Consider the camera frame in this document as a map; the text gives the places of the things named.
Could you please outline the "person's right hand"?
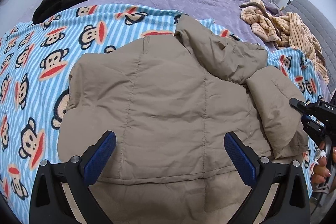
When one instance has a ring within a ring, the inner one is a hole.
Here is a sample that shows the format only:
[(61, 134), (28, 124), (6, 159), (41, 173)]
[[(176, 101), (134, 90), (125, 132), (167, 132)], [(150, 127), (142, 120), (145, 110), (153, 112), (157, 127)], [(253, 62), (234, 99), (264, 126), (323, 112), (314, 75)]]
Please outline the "person's right hand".
[(313, 185), (322, 184), (331, 176), (329, 169), (326, 167), (326, 157), (319, 158), (317, 162), (318, 164), (313, 167), (313, 175), (311, 177)]

